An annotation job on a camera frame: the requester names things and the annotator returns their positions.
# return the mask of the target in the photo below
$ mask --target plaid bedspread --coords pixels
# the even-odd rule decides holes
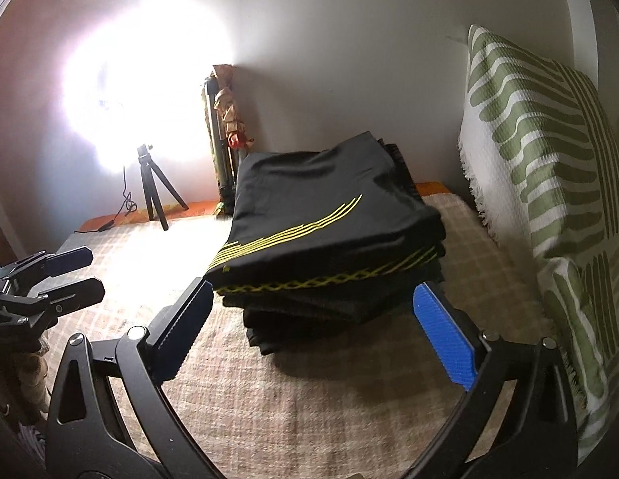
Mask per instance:
[[[452,304],[480,328],[496,329],[509,340],[535,343],[551,334],[539,303],[475,213],[451,194],[425,201],[441,211],[447,229],[441,263]],[[50,330],[50,387],[71,334],[115,338],[148,323],[205,273],[229,227],[204,216],[175,220],[167,232],[153,222],[69,237],[62,249],[87,245],[93,264],[45,281],[38,290],[94,275],[106,296]],[[177,378],[163,386],[185,426],[228,478],[398,477],[462,395],[409,312],[268,357],[248,346],[241,313],[223,308],[216,297]],[[113,382],[133,440],[151,456],[120,380]],[[495,418],[503,414],[500,408]],[[495,435],[488,429],[474,453],[486,451]]]

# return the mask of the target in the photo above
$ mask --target tripod leg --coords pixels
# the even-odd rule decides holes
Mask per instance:
[[[148,209],[148,219],[154,219],[154,209],[152,209],[152,195],[150,194],[150,186],[148,180],[154,180],[152,171],[149,166],[141,165],[141,182],[143,184],[143,194],[145,195],[145,206]]]
[[[172,196],[174,196],[174,198],[176,198],[176,200],[179,202],[179,205],[181,205],[181,207],[183,207],[187,211],[187,209],[189,209],[189,207],[187,206],[185,200],[183,198],[181,198],[179,193],[177,193],[177,190],[174,189],[174,187],[172,186],[172,184],[168,180],[167,176],[165,176],[165,174],[163,174],[163,171],[161,171],[161,168],[159,166],[157,166],[157,164],[154,162],[154,160],[150,161],[150,167],[156,173],[156,176],[159,177],[159,180],[161,180],[161,182],[163,182],[163,185],[165,185],[167,190],[170,191],[170,194]]]
[[[154,178],[152,178],[152,173],[149,173],[147,181],[149,183],[148,187],[150,188],[150,196],[152,197],[152,201],[156,207],[156,214],[161,221],[161,226],[163,227],[163,230],[168,230],[170,227],[168,227],[168,221],[165,219],[165,212],[163,211],[163,206],[161,205],[161,200],[159,199],[159,192],[156,190],[156,184],[154,183]]]

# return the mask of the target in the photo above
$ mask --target bright light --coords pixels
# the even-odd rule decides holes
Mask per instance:
[[[162,156],[197,158],[208,150],[203,80],[231,63],[216,17],[192,0],[144,0],[90,35],[65,67],[69,123],[111,170],[153,144]]]

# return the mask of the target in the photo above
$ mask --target yellow line pattern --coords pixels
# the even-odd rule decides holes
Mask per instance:
[[[410,254],[400,263],[394,265],[389,270],[385,270],[391,263],[384,264],[375,270],[358,270],[357,272],[347,274],[341,273],[332,276],[320,276],[306,281],[289,281],[286,283],[267,283],[262,285],[237,285],[225,286],[216,290],[219,295],[240,294],[240,293],[258,293],[258,292],[277,292],[280,290],[300,290],[305,288],[319,288],[322,286],[343,284],[349,281],[362,281],[370,279],[378,275],[387,275],[396,271],[408,270],[416,265],[424,266],[432,262],[438,257],[436,247],[432,246],[429,249],[419,249]]]
[[[358,202],[361,201],[361,198],[363,198],[363,195],[358,196],[358,198],[353,198],[348,204],[342,204],[331,214],[321,220],[311,222],[310,224],[302,224],[296,227],[287,228],[286,230],[282,230],[281,232],[272,234],[266,238],[259,238],[246,244],[238,244],[237,241],[227,243],[219,250],[218,254],[216,254],[208,267],[208,271],[219,264],[227,263],[231,259],[252,254],[254,252],[258,252],[259,250],[264,250],[281,243],[286,243],[295,239],[297,240],[311,234],[312,232],[320,230],[321,228],[325,228],[352,212],[356,205],[358,205]]]

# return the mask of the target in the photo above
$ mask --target black cord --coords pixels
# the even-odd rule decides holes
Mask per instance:
[[[106,230],[114,227],[114,222],[117,217],[119,217],[119,214],[121,214],[121,211],[124,207],[124,216],[127,216],[130,212],[135,212],[138,207],[136,206],[136,202],[132,199],[132,191],[128,191],[127,194],[125,193],[126,191],[127,180],[125,179],[125,166],[123,166],[123,203],[121,204],[121,207],[119,208],[117,214],[115,214],[115,216],[109,222],[101,225],[97,230],[75,230],[74,232],[77,234],[88,234],[90,232],[105,232]]]

